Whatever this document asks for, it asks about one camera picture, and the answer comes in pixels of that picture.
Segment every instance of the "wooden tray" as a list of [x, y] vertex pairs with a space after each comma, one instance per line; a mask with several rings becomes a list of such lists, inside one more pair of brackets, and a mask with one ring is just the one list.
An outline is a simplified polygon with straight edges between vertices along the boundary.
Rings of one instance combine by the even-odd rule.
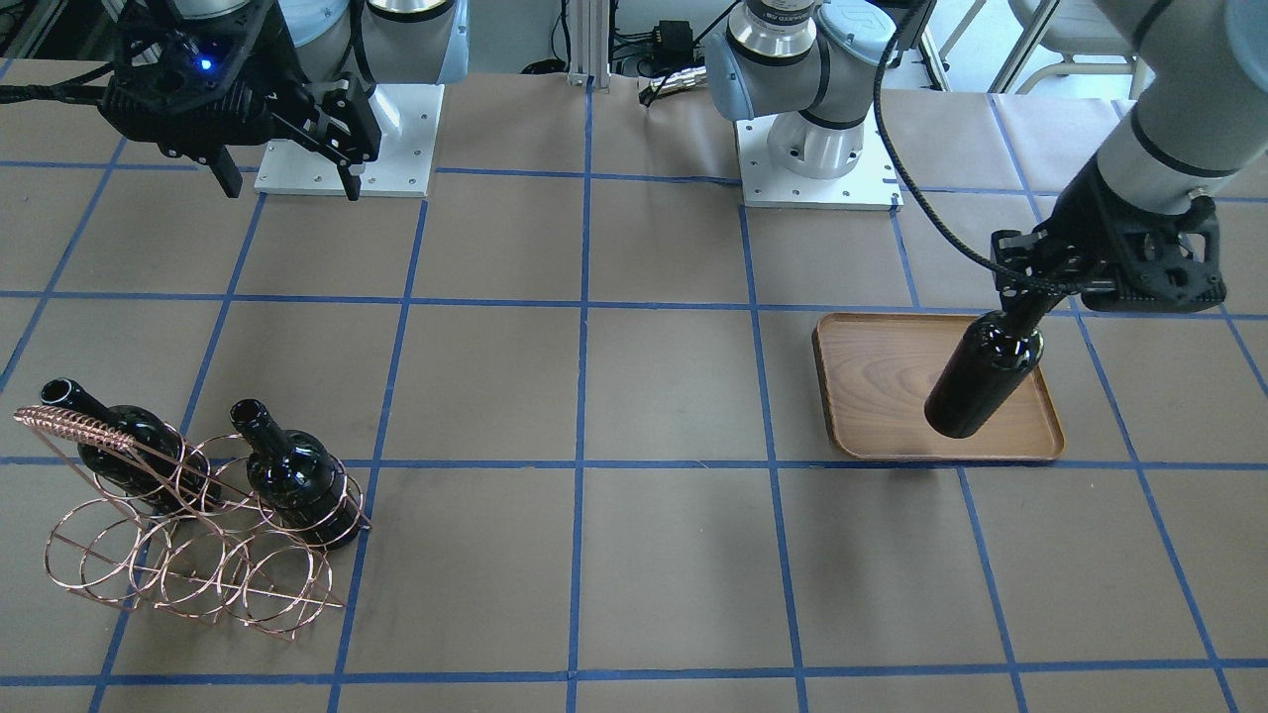
[[924, 400], [975, 317], [837, 312], [819, 320], [814, 355], [828, 434], [864, 461], [1054, 461], [1065, 449], [1038, 369], [970, 438], [924, 420]]

